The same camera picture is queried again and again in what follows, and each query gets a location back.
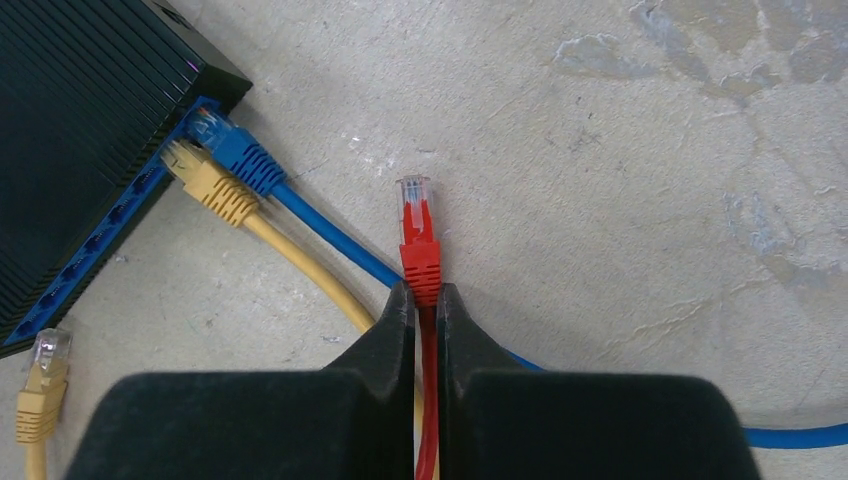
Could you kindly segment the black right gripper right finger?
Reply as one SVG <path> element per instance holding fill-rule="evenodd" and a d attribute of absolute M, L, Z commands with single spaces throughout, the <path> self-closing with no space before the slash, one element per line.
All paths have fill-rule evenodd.
<path fill-rule="evenodd" d="M 437 301 L 445 479 L 756 479 L 739 420 L 712 383 L 664 374 L 531 370 Z"/>

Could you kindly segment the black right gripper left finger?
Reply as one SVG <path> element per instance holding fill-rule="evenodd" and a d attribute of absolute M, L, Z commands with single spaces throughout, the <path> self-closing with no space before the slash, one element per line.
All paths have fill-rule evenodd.
<path fill-rule="evenodd" d="M 376 324 L 305 371 L 152 372 L 98 404 L 70 479 L 410 479 L 415 307 L 405 283 Z"/>

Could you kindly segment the black network switch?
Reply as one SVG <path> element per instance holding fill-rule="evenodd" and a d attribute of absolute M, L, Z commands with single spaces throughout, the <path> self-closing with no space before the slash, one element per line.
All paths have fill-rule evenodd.
<path fill-rule="evenodd" d="M 188 114 L 250 79 L 166 1 L 1 5 L 1 353 L 66 315 L 167 186 Z"/>

